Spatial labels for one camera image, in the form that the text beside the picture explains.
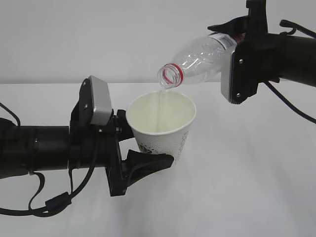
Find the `cable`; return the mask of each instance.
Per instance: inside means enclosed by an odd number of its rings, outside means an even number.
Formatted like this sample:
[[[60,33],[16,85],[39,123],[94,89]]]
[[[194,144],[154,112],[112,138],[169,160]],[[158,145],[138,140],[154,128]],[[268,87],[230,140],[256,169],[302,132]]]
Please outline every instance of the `cable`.
[[[0,107],[3,108],[5,111],[7,111],[9,114],[12,115],[12,117],[14,117],[14,119],[16,120],[17,122],[17,125],[18,127],[21,126],[21,121],[19,119],[19,117],[14,113],[12,112],[7,106],[5,106],[3,103],[0,102]]]
[[[291,22],[291,21],[288,21],[288,20],[281,20],[280,26],[287,27],[287,28],[293,28],[293,30],[297,29],[298,31],[300,31],[300,32],[302,32],[302,33],[304,33],[304,34],[316,39],[316,33],[315,32],[313,32],[313,31],[311,31],[311,30],[309,30],[309,29],[307,29],[307,28],[305,28],[305,27],[303,27],[303,26],[301,26],[299,24],[296,24],[294,22]]]
[[[73,169],[68,170],[68,175],[70,179],[70,192],[72,193],[74,191]]]
[[[34,194],[34,196],[31,198],[29,201],[29,210],[32,210],[31,203],[36,198],[36,196],[43,190],[44,185],[45,185],[45,176],[42,173],[39,172],[32,172],[33,175],[36,175],[39,178],[39,188]]]
[[[83,181],[81,182],[81,184],[76,188],[76,190],[74,190],[69,197],[70,198],[74,198],[75,196],[77,196],[86,186],[86,184],[88,183],[89,179],[92,176],[92,173],[94,171],[94,168],[96,166],[97,163],[97,159],[98,159],[98,152],[99,152],[99,144],[98,144],[98,139],[96,138],[95,141],[95,147],[94,147],[94,151],[93,151],[93,158],[89,167],[89,170],[85,176],[85,178],[83,179]]]
[[[269,82],[265,82],[266,86],[278,97],[281,101],[283,101],[291,110],[297,113],[299,116],[307,119],[308,121],[316,124],[316,119],[307,115],[306,113],[297,109],[291,102],[289,102],[273,85]]]
[[[70,194],[68,193],[63,193],[59,196],[56,196],[54,198],[52,198],[50,201],[53,201],[55,199],[58,199],[60,196],[67,194],[67,200],[64,200],[62,203],[57,203],[57,207],[53,210],[49,210],[47,205],[41,208],[37,208],[37,209],[30,209],[30,210],[10,210],[10,209],[5,209],[5,208],[0,208],[0,214],[1,215],[7,215],[7,216],[37,216],[37,217],[51,217],[54,215],[59,214],[60,212],[62,212],[63,210],[66,209],[66,207],[71,204],[71,200],[77,196],[86,186],[86,184],[88,183],[88,181],[90,180],[92,173],[94,171],[94,168],[96,166],[97,163],[97,158],[98,158],[98,150],[99,150],[99,144],[98,144],[98,137],[96,137],[95,140],[95,146],[94,146],[94,151],[93,151],[93,158],[90,164],[90,167],[88,169],[88,172],[85,176],[85,178],[83,179],[83,181],[81,182],[81,184],[76,188],[75,191],[71,192]],[[72,182],[72,175],[70,176],[71,178],[71,185],[72,185],[72,189],[73,189],[73,182]],[[29,208],[31,208],[31,202],[32,200],[36,197],[36,195],[42,190],[42,181],[40,182],[40,186],[39,186],[39,190],[37,191],[37,193],[32,197],[31,201],[29,202]]]

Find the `white table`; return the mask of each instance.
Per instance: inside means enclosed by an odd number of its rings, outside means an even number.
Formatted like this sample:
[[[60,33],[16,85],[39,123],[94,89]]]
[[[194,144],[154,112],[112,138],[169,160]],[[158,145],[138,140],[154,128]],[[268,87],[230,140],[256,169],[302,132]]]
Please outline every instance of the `white table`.
[[[23,125],[68,125],[79,84],[0,85],[0,101]],[[315,88],[282,82],[294,104],[316,117]],[[113,107],[126,109],[154,83],[110,84]],[[316,234],[316,125],[289,110],[264,85],[241,105],[220,94],[219,83],[183,86],[197,117],[180,161],[110,197],[105,171],[95,170],[61,214],[0,216],[6,237],[311,237]],[[0,116],[10,115],[0,111]],[[121,143],[123,156],[137,150]],[[86,169],[75,171],[75,185]],[[34,206],[69,190],[67,171],[48,171]],[[0,206],[26,209],[37,177],[0,181]]]

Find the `white paper cup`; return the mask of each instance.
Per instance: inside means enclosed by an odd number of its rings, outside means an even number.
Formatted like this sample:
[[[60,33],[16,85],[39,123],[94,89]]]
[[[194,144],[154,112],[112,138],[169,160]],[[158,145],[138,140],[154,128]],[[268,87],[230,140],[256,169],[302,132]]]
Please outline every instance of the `white paper cup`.
[[[156,91],[135,99],[126,119],[141,152],[168,154],[177,161],[196,113],[194,102],[186,95]]]

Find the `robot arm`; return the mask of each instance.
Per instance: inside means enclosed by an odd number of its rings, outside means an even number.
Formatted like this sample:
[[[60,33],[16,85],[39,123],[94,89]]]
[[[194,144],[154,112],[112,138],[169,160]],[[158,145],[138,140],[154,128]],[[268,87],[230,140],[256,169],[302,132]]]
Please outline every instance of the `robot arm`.
[[[233,104],[257,93],[259,83],[270,87],[279,78],[316,86],[316,34],[293,22],[279,35],[268,33],[266,0],[247,0],[249,13],[209,30],[231,36],[244,34],[244,41],[226,50],[221,73],[221,92]],[[312,37],[292,36],[296,30]]]
[[[114,115],[107,83],[93,76],[81,85],[70,126],[20,126],[20,122],[15,126],[0,119],[0,179],[36,174],[40,180],[38,194],[44,185],[39,171],[69,169],[71,174],[73,169],[89,168],[76,190],[72,188],[70,194],[48,200],[45,207],[31,209],[30,202],[29,210],[0,208],[0,214],[38,217],[58,214],[84,188],[95,167],[105,168],[110,195],[122,196],[138,180],[172,165],[172,156],[132,150],[123,160],[119,142],[133,137],[125,111],[118,110]]]

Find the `plastic bottle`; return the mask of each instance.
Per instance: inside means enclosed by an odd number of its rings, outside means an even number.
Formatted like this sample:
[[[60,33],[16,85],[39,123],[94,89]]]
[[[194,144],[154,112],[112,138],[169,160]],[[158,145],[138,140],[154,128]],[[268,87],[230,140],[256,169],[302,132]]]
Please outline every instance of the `plastic bottle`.
[[[181,84],[196,84],[214,80],[221,71],[224,51],[243,40],[243,35],[230,37],[212,33],[182,47],[170,63],[158,71],[158,79],[164,89]]]

